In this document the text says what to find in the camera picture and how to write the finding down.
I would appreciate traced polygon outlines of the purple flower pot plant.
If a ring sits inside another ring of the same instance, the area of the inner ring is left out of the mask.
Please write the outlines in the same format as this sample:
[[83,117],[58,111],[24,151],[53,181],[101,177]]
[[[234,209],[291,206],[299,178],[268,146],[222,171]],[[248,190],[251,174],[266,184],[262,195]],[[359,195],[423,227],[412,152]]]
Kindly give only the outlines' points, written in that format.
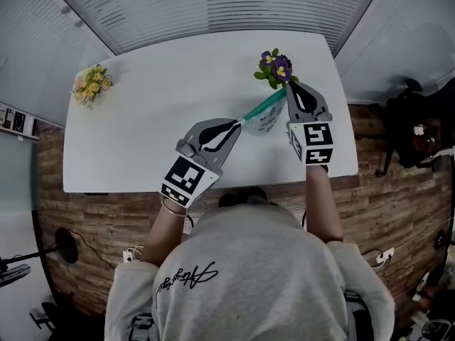
[[298,82],[299,78],[293,74],[293,65],[286,55],[279,53],[275,48],[272,52],[266,50],[261,54],[258,71],[254,74],[257,80],[268,81],[273,90],[279,86],[285,87],[289,82]]

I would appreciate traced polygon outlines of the yellow flower bouquet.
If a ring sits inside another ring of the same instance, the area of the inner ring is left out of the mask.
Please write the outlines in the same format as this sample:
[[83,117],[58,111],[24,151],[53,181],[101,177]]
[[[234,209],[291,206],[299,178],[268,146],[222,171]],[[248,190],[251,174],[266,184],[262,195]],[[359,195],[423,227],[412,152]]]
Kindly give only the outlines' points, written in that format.
[[82,70],[75,78],[71,96],[82,106],[93,108],[97,97],[113,85],[107,68],[100,63]]

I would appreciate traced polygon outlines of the light blue zip pouch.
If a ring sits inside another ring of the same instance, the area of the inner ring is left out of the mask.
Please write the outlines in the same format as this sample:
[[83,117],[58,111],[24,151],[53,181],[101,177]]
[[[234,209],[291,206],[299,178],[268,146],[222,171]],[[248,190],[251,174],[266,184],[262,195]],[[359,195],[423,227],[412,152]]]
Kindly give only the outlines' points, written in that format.
[[244,116],[242,129],[254,136],[266,135],[276,124],[286,102],[286,89],[281,88]]

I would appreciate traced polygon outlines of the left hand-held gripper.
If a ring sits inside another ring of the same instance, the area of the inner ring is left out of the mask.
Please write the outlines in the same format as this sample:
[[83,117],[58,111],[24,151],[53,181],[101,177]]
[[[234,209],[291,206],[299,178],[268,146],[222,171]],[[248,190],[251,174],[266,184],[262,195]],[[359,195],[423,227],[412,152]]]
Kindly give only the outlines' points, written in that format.
[[189,208],[221,177],[221,167],[242,131],[236,119],[217,118],[196,123],[176,145],[176,161],[164,176],[160,193]]

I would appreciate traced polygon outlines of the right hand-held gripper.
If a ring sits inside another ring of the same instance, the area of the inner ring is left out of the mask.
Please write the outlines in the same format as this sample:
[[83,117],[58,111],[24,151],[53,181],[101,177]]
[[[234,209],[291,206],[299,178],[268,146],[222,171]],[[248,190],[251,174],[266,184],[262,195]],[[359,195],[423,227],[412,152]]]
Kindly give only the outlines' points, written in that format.
[[[314,88],[291,81],[286,85],[289,143],[304,166],[328,165],[334,149],[332,115],[326,101]],[[316,114],[306,121],[301,114]]]

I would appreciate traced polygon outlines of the person's left forearm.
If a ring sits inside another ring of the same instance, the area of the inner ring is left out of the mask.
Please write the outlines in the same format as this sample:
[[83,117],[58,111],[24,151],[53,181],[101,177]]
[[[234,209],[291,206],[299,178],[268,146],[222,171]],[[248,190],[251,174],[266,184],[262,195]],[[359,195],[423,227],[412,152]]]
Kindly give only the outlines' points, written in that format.
[[170,199],[163,199],[161,209],[141,251],[140,261],[160,267],[181,243],[185,218],[184,207]]

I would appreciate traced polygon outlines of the person's grey sweatshirt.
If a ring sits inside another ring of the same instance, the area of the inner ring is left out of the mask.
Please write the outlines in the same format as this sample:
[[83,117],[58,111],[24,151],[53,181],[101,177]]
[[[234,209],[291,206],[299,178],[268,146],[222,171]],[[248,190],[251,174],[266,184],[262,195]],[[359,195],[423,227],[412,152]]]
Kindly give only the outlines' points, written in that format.
[[162,265],[117,267],[105,341],[346,341],[350,292],[390,341],[394,301],[355,244],[322,242],[283,207],[225,207]]

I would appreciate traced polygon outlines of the person's right forearm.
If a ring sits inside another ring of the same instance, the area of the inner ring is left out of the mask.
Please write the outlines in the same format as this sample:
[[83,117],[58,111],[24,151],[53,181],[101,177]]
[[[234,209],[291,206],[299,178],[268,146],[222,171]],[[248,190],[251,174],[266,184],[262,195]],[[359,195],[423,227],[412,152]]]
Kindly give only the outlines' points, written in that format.
[[342,242],[341,218],[326,169],[323,166],[308,166],[305,185],[307,231],[324,243]]

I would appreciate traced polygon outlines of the black office chair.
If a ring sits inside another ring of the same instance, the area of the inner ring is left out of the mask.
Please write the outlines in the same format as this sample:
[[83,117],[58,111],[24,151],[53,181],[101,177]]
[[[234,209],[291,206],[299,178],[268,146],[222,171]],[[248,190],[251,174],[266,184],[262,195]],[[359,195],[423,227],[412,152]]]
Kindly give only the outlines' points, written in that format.
[[[378,177],[387,173],[393,153],[405,168],[428,168],[438,152],[455,148],[455,77],[427,96],[422,94],[418,81],[407,79],[406,84],[402,93],[387,100],[385,108],[373,105],[384,124],[387,141],[385,165],[376,171]],[[438,123],[437,146],[432,151],[417,151],[412,143],[413,127],[426,119]]]

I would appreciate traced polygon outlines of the black floor fan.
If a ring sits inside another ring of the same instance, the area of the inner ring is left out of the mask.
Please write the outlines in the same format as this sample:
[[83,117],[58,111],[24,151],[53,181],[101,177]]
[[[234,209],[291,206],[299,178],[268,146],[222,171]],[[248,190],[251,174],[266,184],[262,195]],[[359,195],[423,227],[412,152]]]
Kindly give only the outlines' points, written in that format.
[[30,274],[31,267],[25,263],[25,260],[41,258],[53,252],[58,252],[63,260],[69,264],[74,264],[78,260],[77,244],[67,229],[59,228],[55,232],[54,243],[47,249],[10,259],[0,257],[0,288]]

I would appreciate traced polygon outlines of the brown plush toy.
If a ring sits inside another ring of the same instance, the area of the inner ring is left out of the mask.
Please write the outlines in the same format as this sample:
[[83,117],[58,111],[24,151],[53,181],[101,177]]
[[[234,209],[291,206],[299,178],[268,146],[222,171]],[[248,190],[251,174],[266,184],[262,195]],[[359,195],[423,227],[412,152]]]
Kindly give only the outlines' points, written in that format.
[[432,151],[437,146],[437,134],[439,131],[437,121],[426,119],[421,124],[413,127],[414,136],[412,143],[417,151]]

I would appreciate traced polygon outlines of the white shelf unit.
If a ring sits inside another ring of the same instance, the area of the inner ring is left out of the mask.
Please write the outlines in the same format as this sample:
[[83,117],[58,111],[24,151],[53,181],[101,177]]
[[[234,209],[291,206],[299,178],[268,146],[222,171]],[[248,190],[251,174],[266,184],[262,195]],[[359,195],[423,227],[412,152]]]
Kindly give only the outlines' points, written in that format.
[[16,136],[19,141],[37,142],[37,124],[35,116],[0,102],[0,132]]

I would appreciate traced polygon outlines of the grey round appliance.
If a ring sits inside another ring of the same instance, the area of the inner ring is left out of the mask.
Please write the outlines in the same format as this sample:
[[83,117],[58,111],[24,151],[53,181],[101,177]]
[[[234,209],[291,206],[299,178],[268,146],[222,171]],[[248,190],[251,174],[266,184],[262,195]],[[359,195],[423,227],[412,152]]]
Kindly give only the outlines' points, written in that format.
[[424,341],[455,341],[455,321],[444,319],[427,321],[422,327]]

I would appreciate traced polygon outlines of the person's legs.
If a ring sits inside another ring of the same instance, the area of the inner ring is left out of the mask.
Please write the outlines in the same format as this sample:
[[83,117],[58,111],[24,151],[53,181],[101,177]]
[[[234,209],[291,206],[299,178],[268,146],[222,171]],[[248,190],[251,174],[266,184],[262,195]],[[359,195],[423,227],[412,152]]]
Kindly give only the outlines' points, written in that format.
[[225,193],[218,200],[218,207],[232,207],[241,204],[262,205],[267,203],[267,194],[258,187],[243,188]]

